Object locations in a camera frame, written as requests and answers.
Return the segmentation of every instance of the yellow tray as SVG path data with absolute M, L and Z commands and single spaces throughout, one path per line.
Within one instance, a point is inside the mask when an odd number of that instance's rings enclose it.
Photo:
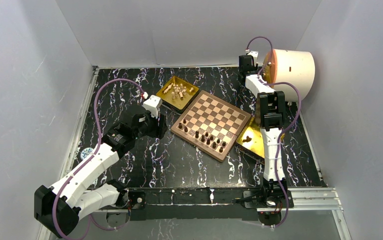
M 249 136 L 251 140 L 249 142 L 243 142 L 247 136 Z M 254 117 L 250 119 L 249 123 L 246 125 L 235 142 L 237 143 L 237 147 L 240 151 L 257 161 L 264 163 L 264 140 L 262 138 L 260 127 L 255 122 Z
M 171 88 L 167 93 L 164 93 L 164 90 L 171 84 L 182 84 L 187 88 L 187 96 L 184 96 L 183 100 L 179 97 L 173 99 L 171 94 L 173 88 Z M 163 100 L 163 103 L 170 108 L 174 108 L 179 113 L 183 113 L 186 110 L 187 106 L 192 102 L 192 100 L 198 95 L 199 88 L 177 76 L 171 77 L 171 79 L 165 83 L 165 85 L 156 93 L 156 96 L 160 97 Z

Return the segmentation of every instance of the wooden chessboard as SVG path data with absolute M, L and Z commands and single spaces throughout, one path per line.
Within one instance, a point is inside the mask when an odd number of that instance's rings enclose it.
M 250 118 L 249 113 L 201 91 L 171 131 L 223 162 Z

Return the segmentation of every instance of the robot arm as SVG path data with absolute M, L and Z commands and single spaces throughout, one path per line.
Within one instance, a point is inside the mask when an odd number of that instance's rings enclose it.
M 128 202 L 128 190 L 115 180 L 108 181 L 96 190 L 84 193 L 106 169 L 115 164 L 143 136 L 162 138 L 168 127 L 165 116 L 160 114 L 161 98 L 152 95 L 143 106 L 132 106 L 122 113 L 119 122 L 102 137 L 102 144 L 94 158 L 77 174 L 73 174 L 86 160 L 49 188 L 40 186 L 34 194 L 34 217 L 60 237 L 55 229 L 52 206 L 57 193 L 66 179 L 73 178 L 60 194 L 56 217 L 59 227 L 68 235 L 79 220 L 90 213 L 109 205 L 119 207 Z
M 258 75 L 258 65 L 256 64 L 258 52 L 246 51 L 246 53 L 246 55 L 239 56 L 239 71 L 245 87 L 256 97 L 255 122 L 260 126 L 264 144 L 265 168 L 263 185 L 267 190 L 264 199 L 284 197 L 282 190 L 278 186 L 280 181 L 287 191 L 278 137 L 286 119 L 285 95 L 282 91 L 275 91 L 267 86 L 267 82 Z M 276 176 L 275 164 L 277 165 L 279 179 Z

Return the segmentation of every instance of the black marble tabletop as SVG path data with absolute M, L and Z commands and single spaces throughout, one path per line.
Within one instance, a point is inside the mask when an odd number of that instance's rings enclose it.
M 255 98 L 238 81 L 237 67 L 130 68 L 100 69 L 78 145 L 75 167 L 97 144 L 93 101 L 97 90 L 107 81 L 126 78 L 139 83 L 149 94 L 156 94 L 172 77 L 180 77 L 242 110 L 254 114 Z M 102 131 L 119 119 L 130 105 L 141 104 L 139 90 L 129 83 L 109 85 L 100 95 L 98 114 Z M 180 115 L 161 107 L 168 128 Z M 286 125 L 297 111 L 287 107 Z M 320 180 L 301 120 L 285 134 L 282 164 L 290 187 L 325 187 Z M 111 179 L 136 188 L 254 187 L 262 183 L 264 165 L 233 148 L 220 163 L 197 150 L 168 130 L 162 139 L 144 137 L 135 143 L 113 166 L 90 187 L 97 188 Z

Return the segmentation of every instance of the gray wall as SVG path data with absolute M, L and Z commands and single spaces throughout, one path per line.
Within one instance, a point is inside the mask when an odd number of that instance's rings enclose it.
M 321 0 L 56 1 L 92 65 L 149 67 L 236 65 L 257 35 L 294 50 Z
M 315 59 L 303 116 L 353 239 L 383 239 L 383 1 L 324 0 L 298 50 Z
M 54 0 L 0 1 L 0 239 L 35 239 L 92 67 Z

